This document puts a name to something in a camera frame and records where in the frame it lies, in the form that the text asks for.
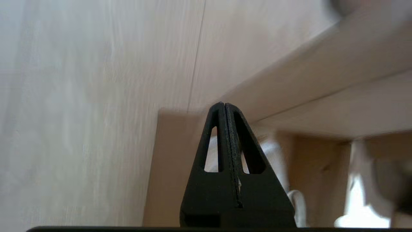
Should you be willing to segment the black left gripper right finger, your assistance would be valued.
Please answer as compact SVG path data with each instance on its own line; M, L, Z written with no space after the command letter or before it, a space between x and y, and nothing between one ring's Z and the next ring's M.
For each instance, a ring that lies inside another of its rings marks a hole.
M233 209L223 227L296 227L294 208L241 110L225 104Z

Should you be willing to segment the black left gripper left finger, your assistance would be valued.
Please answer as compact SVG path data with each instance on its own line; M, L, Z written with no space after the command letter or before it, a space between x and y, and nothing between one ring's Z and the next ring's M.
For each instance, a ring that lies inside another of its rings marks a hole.
M205 171L212 129L217 129L218 171ZM225 104L210 107L180 207L181 227L221 227L239 206Z

